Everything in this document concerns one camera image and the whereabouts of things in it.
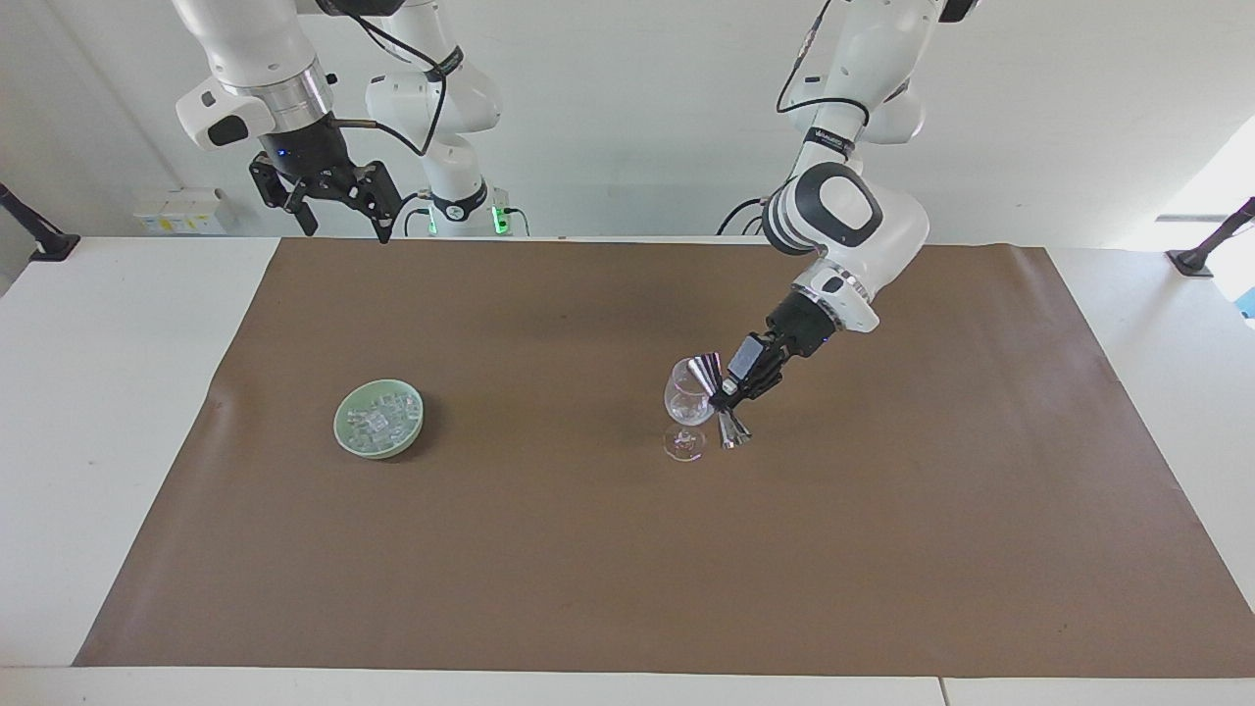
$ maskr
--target white table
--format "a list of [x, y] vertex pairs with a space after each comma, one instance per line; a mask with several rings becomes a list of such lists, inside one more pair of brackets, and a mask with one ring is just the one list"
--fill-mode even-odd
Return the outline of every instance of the white table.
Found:
[[[0, 297], [0, 665], [13, 666], [0, 670], [0, 702], [1255, 703], [1255, 680], [65, 668], [276, 245], [88, 238], [67, 262], [28, 267]], [[1255, 331], [1212, 283], [1177, 276], [1162, 255], [1052, 256], [1255, 604]]]

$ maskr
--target metal jigger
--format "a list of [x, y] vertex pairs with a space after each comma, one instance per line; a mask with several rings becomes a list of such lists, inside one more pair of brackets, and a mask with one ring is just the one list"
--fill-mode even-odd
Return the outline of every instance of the metal jigger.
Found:
[[[707, 395], [713, 396], [723, 386], [723, 366], [719, 362], [718, 352], [703, 352], [702, 356], [689, 359], [689, 372], [702, 385]], [[753, 435], [740, 424], [732, 410], [719, 410], [719, 439], [724, 449], [737, 449], [743, 446]]]

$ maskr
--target black cable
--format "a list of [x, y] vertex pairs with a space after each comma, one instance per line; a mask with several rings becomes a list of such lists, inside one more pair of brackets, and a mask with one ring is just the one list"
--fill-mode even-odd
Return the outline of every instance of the black cable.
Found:
[[385, 133], [395, 137], [397, 139], [400, 140], [402, 144], [404, 144], [405, 147], [408, 147], [410, 152], [418, 154], [419, 157], [425, 157], [427, 155], [425, 152], [423, 152], [422, 149], [419, 149], [418, 145], [415, 145], [413, 142], [410, 142], [409, 138], [407, 138], [404, 134], [397, 132], [395, 129], [393, 129], [393, 128], [390, 128], [390, 127], [388, 127], [384, 123], [380, 123], [378, 120], [335, 120], [335, 123], [333, 123], [333, 124], [335, 124], [335, 127], [350, 127], [350, 128], [361, 128], [361, 129], [378, 129], [378, 130], [385, 132]]
[[749, 222], [745, 223], [745, 227], [740, 228], [740, 234], [749, 234], [749, 228], [754, 227], [756, 222], [758, 223], [759, 228], [763, 227], [763, 217], [762, 216], [754, 216], [753, 218], [749, 218]]
[[[366, 21], [361, 15], [344, 9], [340, 5], [339, 0], [328, 0], [328, 1], [331, 4], [333, 8], [335, 8], [336, 10], [340, 10], [341, 13], [344, 13], [345, 16], [351, 18], [353, 21], [358, 23], [358, 25], [363, 30], [365, 30], [365, 33], [369, 34], [373, 39], [374, 38], [387, 39], [394, 46], [399, 46], [399, 48], [404, 49], [405, 51], [409, 51], [414, 56], [418, 56], [423, 61], [427, 61], [428, 64], [430, 64], [432, 65], [432, 71], [435, 71], [435, 74], [441, 76], [441, 95], [435, 100], [435, 112], [432, 114], [432, 127], [429, 127], [428, 130], [427, 130], [427, 138], [423, 140], [422, 149], [414, 148], [412, 142], [409, 142], [408, 139], [405, 140], [407, 143], [409, 143], [410, 148], [414, 149], [415, 154], [418, 154], [419, 157], [425, 157], [428, 148], [432, 147], [432, 139], [435, 138], [435, 127], [438, 124], [441, 124], [441, 115], [444, 114], [444, 97], [449, 92], [448, 90], [448, 88], [449, 88], [449, 76], [448, 76], [448, 74], [446, 74], [441, 69], [439, 61], [437, 61], [435, 59], [433, 59], [433, 58], [428, 56], [427, 54], [419, 51], [418, 49], [414, 49], [409, 44], [405, 44], [404, 41], [397, 39], [392, 34], [389, 34], [389, 33], [387, 33], [387, 31], [376, 28], [375, 25], [373, 25], [369, 21]], [[390, 132], [392, 132], [392, 134], [399, 137], [399, 133], [397, 133], [395, 130], [390, 130]]]
[[532, 236], [532, 223], [527, 222], [527, 213], [522, 208], [506, 208], [506, 213], [518, 213], [523, 217], [523, 229], [527, 231], [527, 237]]
[[403, 224], [402, 224], [402, 232], [405, 234], [405, 237], [409, 237], [409, 219], [413, 218], [414, 216], [417, 216], [418, 213], [423, 213], [424, 216], [430, 217], [432, 209], [430, 208], [414, 208], [413, 211], [405, 213], [405, 219], [403, 221]]
[[871, 110], [867, 105], [850, 98], [812, 98], [811, 100], [803, 100], [801, 103], [794, 103], [788, 108], [784, 107], [784, 97], [788, 94], [789, 85], [793, 79], [797, 78], [797, 71], [802, 69], [802, 63], [806, 61], [806, 56], [811, 53], [811, 45], [814, 44], [814, 36], [820, 34], [820, 28], [823, 26], [823, 18], [828, 14], [828, 8], [832, 5], [832, 0], [825, 0], [823, 8], [820, 14], [814, 18], [814, 24], [811, 25], [811, 30], [806, 33], [806, 38], [802, 40], [802, 50], [798, 53], [797, 59], [793, 61], [793, 70], [789, 71], [788, 78], [784, 79], [784, 85], [781, 87], [781, 94], [776, 98], [776, 112], [777, 113], [792, 113], [793, 110], [801, 110], [802, 108], [809, 108], [811, 105], [821, 105], [825, 103], [845, 103], [846, 105], [853, 105], [863, 113], [863, 125], [871, 122]]
[[400, 61], [400, 63], [403, 63], [403, 64], [413, 64], [413, 63], [414, 63], [414, 61], [410, 61], [409, 59], [407, 59], [405, 56], [402, 56], [400, 54], [398, 54], [398, 53], [397, 53], [397, 51], [395, 51], [394, 49], [390, 49], [390, 48], [389, 48], [389, 46], [388, 46], [387, 44], [384, 44], [383, 41], [379, 41], [379, 38], [378, 38], [378, 36], [375, 36], [375, 33], [373, 33], [373, 31], [368, 31], [368, 33], [366, 33], [366, 36], [369, 36], [369, 38], [370, 38], [370, 41], [374, 41], [374, 43], [375, 43], [375, 46], [378, 46], [378, 48], [383, 49], [384, 51], [387, 51], [387, 53], [392, 54], [392, 58], [393, 58], [393, 59], [397, 59], [398, 61]]
[[732, 218], [737, 217], [737, 213], [744, 211], [745, 208], [748, 208], [750, 206], [761, 204], [762, 202], [763, 202], [762, 198], [750, 198], [749, 201], [745, 201], [740, 206], [737, 206], [735, 208], [733, 208], [732, 212], [728, 213], [728, 217], [723, 219], [723, 223], [719, 226], [719, 232], [717, 232], [715, 234], [723, 234], [723, 231], [728, 229], [728, 223], [732, 222]]
[[[414, 193], [410, 193], [409, 196], [407, 196], [407, 197], [402, 198], [402, 199], [400, 199], [400, 206], [397, 206], [397, 216], [399, 217], [399, 216], [400, 216], [400, 212], [405, 209], [405, 206], [407, 206], [407, 204], [408, 204], [408, 203], [409, 203], [410, 201], [413, 201], [413, 199], [418, 198], [418, 196], [419, 196], [419, 193], [418, 193], [418, 192], [415, 191]], [[410, 211], [410, 212], [409, 212], [409, 214], [407, 214], [407, 216], [405, 216], [405, 219], [404, 219], [404, 228], [403, 228], [403, 232], [405, 233], [405, 237], [409, 237], [409, 216], [414, 214], [414, 212], [415, 212], [415, 211]]]

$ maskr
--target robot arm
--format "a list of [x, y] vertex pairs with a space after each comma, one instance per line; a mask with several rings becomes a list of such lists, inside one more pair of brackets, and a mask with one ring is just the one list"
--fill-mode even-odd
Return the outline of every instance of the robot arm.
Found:
[[[729, 413], [782, 380], [794, 356], [809, 357], [841, 330], [867, 332], [871, 302], [911, 262], [929, 233], [924, 207], [862, 178], [858, 142], [902, 143], [924, 119], [910, 78], [939, 21], [959, 21], [975, 0], [850, 0], [826, 82], [807, 79], [794, 98], [818, 98], [802, 152], [763, 208], [764, 232], [788, 255], [818, 253], [789, 295], [749, 334], [712, 404]], [[817, 85], [823, 83], [822, 93]], [[725, 435], [724, 444], [737, 440]]]
[[[250, 173], [265, 203], [296, 216], [306, 234], [318, 221], [306, 198], [339, 201], [365, 214], [380, 242], [402, 207], [383, 162], [358, 166], [331, 112], [334, 76], [297, 24], [294, 0], [173, 0], [205, 48], [212, 74], [178, 100], [184, 130], [203, 149], [261, 139]], [[318, 0], [388, 16], [403, 0]]]
[[474, 148], [462, 134], [496, 127], [502, 112], [501, 92], [466, 58], [439, 10], [437, 0], [405, 0], [384, 20], [384, 26], [393, 36], [439, 60], [448, 76], [443, 95], [439, 75], [433, 71], [393, 73], [371, 79], [366, 110], [410, 140], [423, 142], [443, 98], [430, 148], [420, 158], [430, 184], [437, 232], [453, 236], [499, 232], [493, 209], [496, 189], [484, 179]]

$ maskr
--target clear glass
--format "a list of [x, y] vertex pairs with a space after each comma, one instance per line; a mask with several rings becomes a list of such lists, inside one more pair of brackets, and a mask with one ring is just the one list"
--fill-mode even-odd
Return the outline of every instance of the clear glass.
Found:
[[663, 396], [666, 414], [678, 424], [688, 428], [700, 426], [714, 416], [710, 396], [698, 379], [689, 372], [689, 360], [685, 359], [671, 369], [666, 381], [666, 394]]
[[699, 429], [671, 425], [663, 435], [663, 450], [681, 464], [697, 461], [705, 451], [705, 434]]

